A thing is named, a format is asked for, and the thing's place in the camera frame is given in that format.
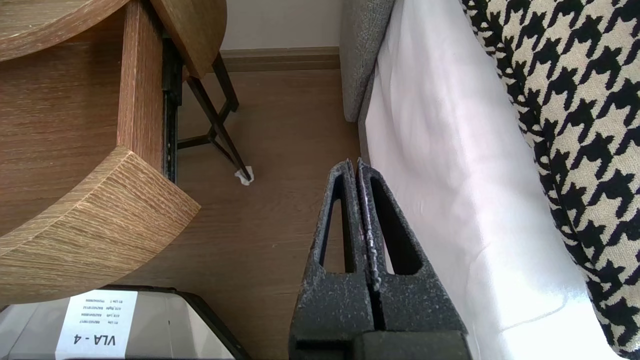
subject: houndstooth pillow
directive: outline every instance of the houndstooth pillow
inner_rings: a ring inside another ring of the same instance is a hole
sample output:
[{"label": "houndstooth pillow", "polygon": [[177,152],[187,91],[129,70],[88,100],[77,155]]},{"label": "houndstooth pillow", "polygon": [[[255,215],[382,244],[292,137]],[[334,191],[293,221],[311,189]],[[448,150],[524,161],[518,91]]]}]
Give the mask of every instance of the houndstooth pillow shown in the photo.
[{"label": "houndstooth pillow", "polygon": [[640,359],[640,0],[461,0],[610,346]]}]

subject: white label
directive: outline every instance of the white label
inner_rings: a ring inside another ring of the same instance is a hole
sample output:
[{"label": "white label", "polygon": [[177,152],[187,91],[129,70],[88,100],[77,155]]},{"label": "white label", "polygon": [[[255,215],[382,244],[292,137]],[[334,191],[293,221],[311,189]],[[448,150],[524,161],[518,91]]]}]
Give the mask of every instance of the white label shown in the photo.
[{"label": "white label", "polygon": [[137,291],[93,290],[69,299],[56,360],[124,358]]}]

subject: white wall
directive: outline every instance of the white wall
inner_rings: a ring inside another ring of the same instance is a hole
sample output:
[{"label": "white wall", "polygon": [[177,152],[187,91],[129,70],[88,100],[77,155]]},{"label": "white wall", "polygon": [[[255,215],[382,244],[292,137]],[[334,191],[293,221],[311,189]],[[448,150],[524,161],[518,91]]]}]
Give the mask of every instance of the white wall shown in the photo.
[{"label": "white wall", "polygon": [[227,0],[222,49],[338,46],[342,1]]}]

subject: wooden floor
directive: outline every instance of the wooden floor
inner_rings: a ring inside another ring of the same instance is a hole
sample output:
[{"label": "wooden floor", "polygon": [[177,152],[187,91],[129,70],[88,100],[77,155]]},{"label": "wooden floor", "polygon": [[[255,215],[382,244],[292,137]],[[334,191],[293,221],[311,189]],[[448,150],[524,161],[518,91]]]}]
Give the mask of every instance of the wooden floor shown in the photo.
[{"label": "wooden floor", "polygon": [[[236,72],[231,80],[240,108],[226,127],[255,181],[241,185],[213,146],[181,150],[178,185],[202,210],[160,255],[119,283],[196,293],[251,356],[285,359],[328,171],[357,159],[357,128],[342,114],[339,70]],[[220,108],[215,77],[205,85]],[[208,122],[187,88],[183,105],[179,136],[205,133]],[[342,263],[333,240],[339,233],[334,221],[327,267]]]}]

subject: white bed sheet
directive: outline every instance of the white bed sheet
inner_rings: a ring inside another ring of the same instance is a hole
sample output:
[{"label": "white bed sheet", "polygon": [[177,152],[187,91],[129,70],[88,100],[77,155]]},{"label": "white bed sheet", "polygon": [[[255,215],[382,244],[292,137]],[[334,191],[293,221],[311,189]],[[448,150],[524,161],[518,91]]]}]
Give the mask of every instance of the white bed sheet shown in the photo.
[{"label": "white bed sheet", "polygon": [[397,1],[365,126],[475,359],[619,359],[457,0]]}]

